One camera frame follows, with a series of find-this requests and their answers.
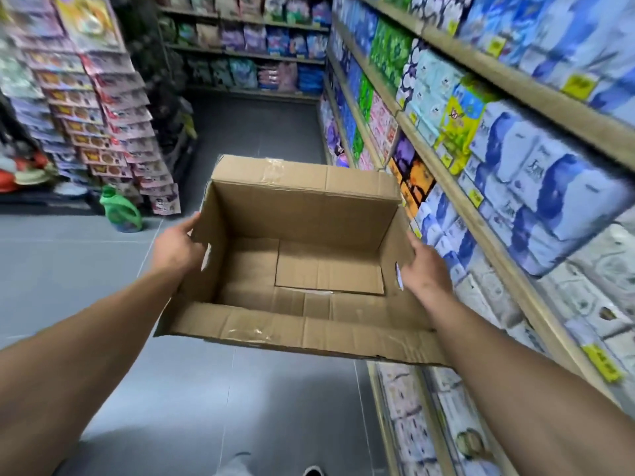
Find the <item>person's right hand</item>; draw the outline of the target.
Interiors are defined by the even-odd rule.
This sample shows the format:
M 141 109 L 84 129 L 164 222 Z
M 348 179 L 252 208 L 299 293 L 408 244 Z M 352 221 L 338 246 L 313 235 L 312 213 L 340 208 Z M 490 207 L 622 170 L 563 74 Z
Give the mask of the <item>person's right hand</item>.
M 453 295 L 447 265 L 438 252 L 425 244 L 425 255 L 401 268 L 401 279 L 407 288 L 429 310 L 441 296 Z

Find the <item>person's left hand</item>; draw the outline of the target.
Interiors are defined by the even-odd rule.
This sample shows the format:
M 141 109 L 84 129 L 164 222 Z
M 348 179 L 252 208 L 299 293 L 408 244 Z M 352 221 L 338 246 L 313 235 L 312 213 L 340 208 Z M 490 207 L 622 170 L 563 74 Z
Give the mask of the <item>person's left hand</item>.
M 184 277 L 193 270 L 200 270 L 206 253 L 202 243 L 177 235 L 177 224 L 167 228 L 155 240 L 150 271 L 166 272 Z

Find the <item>brown cardboard box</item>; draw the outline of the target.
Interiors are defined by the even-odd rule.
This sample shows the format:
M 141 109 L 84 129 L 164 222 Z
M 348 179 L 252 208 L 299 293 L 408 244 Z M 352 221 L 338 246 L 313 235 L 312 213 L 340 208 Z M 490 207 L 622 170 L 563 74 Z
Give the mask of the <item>brown cardboard box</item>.
M 450 367 L 402 287 L 414 252 L 393 176 L 223 155 L 200 214 L 191 237 L 206 256 L 155 337 Z

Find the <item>person's left forearm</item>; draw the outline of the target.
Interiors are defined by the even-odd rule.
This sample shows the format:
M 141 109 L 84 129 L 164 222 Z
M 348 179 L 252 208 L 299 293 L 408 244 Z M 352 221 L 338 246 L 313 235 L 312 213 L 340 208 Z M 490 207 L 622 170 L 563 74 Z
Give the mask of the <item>person's left forearm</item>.
M 154 266 L 0 350 L 0 476 L 53 476 L 138 358 L 186 272 Z

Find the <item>person's right forearm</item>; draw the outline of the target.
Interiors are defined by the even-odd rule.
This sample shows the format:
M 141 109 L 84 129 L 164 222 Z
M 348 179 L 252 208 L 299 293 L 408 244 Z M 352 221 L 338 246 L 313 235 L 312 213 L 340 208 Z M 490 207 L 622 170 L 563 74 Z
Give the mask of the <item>person's right forearm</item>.
M 635 421 L 579 376 L 428 288 L 451 364 L 520 476 L 635 476 Z

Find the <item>stack of purple orange packets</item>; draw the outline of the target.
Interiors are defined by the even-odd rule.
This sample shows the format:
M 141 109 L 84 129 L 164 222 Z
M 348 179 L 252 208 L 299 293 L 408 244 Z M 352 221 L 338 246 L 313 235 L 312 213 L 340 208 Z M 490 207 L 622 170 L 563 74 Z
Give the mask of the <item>stack of purple orange packets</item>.
M 400 132 L 387 166 L 397 179 L 406 211 L 413 219 L 436 181 L 403 132 Z

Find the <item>green detergent bottle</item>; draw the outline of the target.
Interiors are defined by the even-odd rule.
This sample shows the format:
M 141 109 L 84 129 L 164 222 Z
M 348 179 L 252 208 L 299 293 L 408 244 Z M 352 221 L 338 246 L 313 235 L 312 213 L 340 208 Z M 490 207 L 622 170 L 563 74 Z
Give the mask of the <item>green detergent bottle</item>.
M 118 232 L 136 233 L 144 229 L 140 211 L 131 201 L 111 185 L 102 187 L 100 204 L 108 222 Z

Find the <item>row of blue white tissue packs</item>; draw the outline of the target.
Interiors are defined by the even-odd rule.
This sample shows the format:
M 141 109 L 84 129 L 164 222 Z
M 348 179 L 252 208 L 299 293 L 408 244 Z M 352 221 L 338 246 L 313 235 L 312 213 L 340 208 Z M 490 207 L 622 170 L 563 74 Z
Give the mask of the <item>row of blue white tissue packs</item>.
M 434 145 L 447 102 L 410 108 Z M 512 259 L 539 278 L 635 204 L 635 177 L 510 101 L 490 103 L 458 182 Z

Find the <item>hanging rack of pink packets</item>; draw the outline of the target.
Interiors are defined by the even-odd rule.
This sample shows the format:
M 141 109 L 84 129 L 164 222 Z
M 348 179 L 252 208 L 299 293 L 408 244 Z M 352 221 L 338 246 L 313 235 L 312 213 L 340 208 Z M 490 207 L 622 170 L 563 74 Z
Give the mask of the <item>hanging rack of pink packets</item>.
M 0 0 L 0 87 L 59 174 L 174 216 L 190 119 L 162 41 L 154 0 Z

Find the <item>pile of colourful goods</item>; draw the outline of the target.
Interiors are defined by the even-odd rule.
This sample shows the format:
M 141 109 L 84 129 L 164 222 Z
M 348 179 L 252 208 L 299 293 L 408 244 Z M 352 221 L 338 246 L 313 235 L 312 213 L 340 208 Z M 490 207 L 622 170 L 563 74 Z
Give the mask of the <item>pile of colourful goods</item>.
M 30 143 L 0 142 L 0 194 L 52 183 L 57 175 L 52 161 Z

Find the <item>stack of white printed packs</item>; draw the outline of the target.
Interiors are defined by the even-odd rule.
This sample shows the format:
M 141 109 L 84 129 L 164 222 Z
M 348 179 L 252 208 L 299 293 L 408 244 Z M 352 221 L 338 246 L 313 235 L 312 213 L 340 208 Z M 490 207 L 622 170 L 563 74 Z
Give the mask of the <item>stack of white printed packs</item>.
M 389 476 L 504 476 L 460 376 L 369 362 Z

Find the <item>long wooden shelf unit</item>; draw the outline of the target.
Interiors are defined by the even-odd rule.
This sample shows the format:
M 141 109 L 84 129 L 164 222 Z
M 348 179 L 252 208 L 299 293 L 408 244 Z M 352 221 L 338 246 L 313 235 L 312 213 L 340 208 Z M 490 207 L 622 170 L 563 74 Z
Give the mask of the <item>long wooden shelf unit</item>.
M 569 255 L 635 205 L 635 129 L 385 0 L 334 0 L 332 28 L 557 362 L 635 417 L 605 340 L 635 328 Z

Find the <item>stack of green packets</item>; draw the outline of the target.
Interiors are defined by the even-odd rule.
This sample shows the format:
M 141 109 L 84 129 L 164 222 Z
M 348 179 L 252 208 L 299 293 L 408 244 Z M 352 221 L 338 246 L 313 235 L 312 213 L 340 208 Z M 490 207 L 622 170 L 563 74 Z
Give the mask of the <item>stack of green packets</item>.
M 400 24 L 383 16 L 378 18 L 370 51 L 371 64 L 380 73 L 386 87 L 395 95 L 402 77 L 413 34 Z

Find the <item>row of yellow price tags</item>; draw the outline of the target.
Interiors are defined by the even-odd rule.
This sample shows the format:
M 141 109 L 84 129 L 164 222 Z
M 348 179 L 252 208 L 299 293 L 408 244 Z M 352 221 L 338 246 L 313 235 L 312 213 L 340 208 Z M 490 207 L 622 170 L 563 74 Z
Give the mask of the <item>row of yellow price tags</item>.
M 580 97 L 595 89 L 590 76 L 575 72 L 573 80 L 565 83 L 566 91 L 557 90 L 406 12 L 397 10 L 387 16 L 442 55 L 511 96 L 514 101 L 539 113 L 576 141 L 592 147 L 598 152 L 600 160 L 610 167 L 620 167 L 622 172 L 635 177 L 635 129 L 594 110 Z M 544 291 L 512 259 L 502 240 L 494 235 L 485 219 L 477 215 L 476 206 L 468 202 L 468 196 L 459 195 L 458 183 L 450 181 L 449 174 L 441 174 L 441 162 L 433 162 L 431 170 L 435 176 L 440 176 L 441 186 L 449 189 L 450 200 L 456 205 L 459 215 L 466 218 L 467 227 L 475 235 L 486 258 L 538 335 L 544 338 L 556 362 L 582 376 L 601 392 L 615 389 L 625 374 L 609 374 L 609 369 L 616 369 L 616 362 L 609 359 L 607 349 L 600 350 L 597 343 L 597 348 L 586 353 L 577 345 L 562 323 L 557 321 L 560 312 L 547 301 Z

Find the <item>row of pale blue paper packs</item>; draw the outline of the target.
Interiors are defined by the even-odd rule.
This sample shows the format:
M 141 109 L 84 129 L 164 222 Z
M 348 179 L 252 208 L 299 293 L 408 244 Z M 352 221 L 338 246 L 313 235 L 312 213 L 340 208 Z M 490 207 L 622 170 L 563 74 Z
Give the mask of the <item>row of pale blue paper packs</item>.
M 408 12 L 557 90 L 590 76 L 594 109 L 635 128 L 635 0 L 407 0 Z

